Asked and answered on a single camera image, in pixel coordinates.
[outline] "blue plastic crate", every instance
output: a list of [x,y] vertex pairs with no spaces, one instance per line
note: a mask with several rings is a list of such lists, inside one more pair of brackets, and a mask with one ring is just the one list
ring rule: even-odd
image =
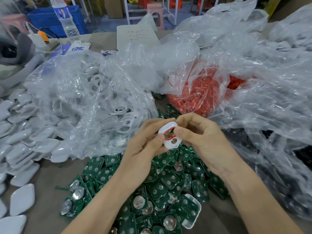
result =
[[[67,7],[73,16],[73,21],[76,24],[79,33],[88,34],[89,32],[85,25],[79,6],[67,6]],[[51,30],[59,37],[61,36],[63,36],[63,38],[66,37],[62,24],[58,20],[57,15],[55,14],[52,7],[35,9],[29,14],[27,14],[27,16],[37,29],[42,30],[48,35],[55,37],[55,35],[53,35],[50,31],[47,31],[47,29]]]

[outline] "blue floor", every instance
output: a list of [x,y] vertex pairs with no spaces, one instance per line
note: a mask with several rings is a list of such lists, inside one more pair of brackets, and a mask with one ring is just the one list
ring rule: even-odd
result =
[[[138,5],[132,5],[128,3],[128,9],[137,9]],[[183,7],[181,10],[178,11],[177,14],[177,25],[179,25],[183,20],[195,16],[198,14],[196,5],[193,5],[193,11],[191,10],[191,2],[183,2]],[[175,9],[170,9],[170,12],[174,14]],[[142,12],[139,14],[130,13],[130,16],[135,15],[142,15],[144,16],[146,13]],[[137,24],[140,20],[130,20],[130,24]],[[170,17],[169,19],[164,18],[164,25],[165,30],[173,30],[175,28],[174,26],[174,18]],[[107,32],[116,32],[117,26],[119,25],[127,25],[127,18],[126,16],[123,19],[109,19],[107,15],[104,15],[103,17],[99,16],[91,16],[91,24],[87,22],[87,28],[90,33],[93,33],[94,31],[101,29],[105,30]]]

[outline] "white paper with handwriting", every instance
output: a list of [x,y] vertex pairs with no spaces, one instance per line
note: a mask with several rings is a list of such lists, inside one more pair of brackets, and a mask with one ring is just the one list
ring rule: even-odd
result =
[[146,46],[160,45],[160,42],[149,24],[117,26],[117,50],[128,43],[140,43]]

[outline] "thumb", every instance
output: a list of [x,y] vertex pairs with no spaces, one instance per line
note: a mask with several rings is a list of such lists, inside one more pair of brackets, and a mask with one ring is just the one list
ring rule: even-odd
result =
[[152,139],[145,148],[142,150],[143,154],[148,154],[152,158],[155,156],[155,153],[161,148],[163,142],[165,141],[165,136],[163,134],[158,134],[154,139]]
[[187,142],[190,142],[192,144],[197,144],[200,140],[200,135],[196,134],[186,128],[183,127],[176,127],[174,128],[174,134],[178,137],[180,137],[183,140],[186,140]]

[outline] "brown table surface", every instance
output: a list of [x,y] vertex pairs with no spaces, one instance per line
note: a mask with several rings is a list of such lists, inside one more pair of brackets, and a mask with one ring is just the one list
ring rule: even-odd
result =
[[[162,38],[172,31],[158,31],[156,35]],[[116,50],[116,33],[95,33],[89,42],[92,43],[91,50]],[[167,99],[156,100],[156,106],[166,112]],[[55,190],[55,186],[67,186],[79,173],[82,172],[86,162],[84,160],[67,160],[62,165],[52,163],[49,160],[41,160],[40,169],[31,179],[30,183],[35,185],[35,204],[24,214],[27,216],[24,234],[58,234],[70,223],[66,218],[60,217],[60,209],[64,199],[68,195],[66,191]],[[11,176],[5,183],[8,185],[1,199],[9,208],[10,196],[17,189],[9,185]],[[232,200],[220,200],[214,193],[210,192],[210,202],[202,204],[202,211],[196,224],[190,230],[183,228],[184,234],[247,234],[245,225]],[[291,217],[302,228],[306,234],[312,233],[312,222]]]

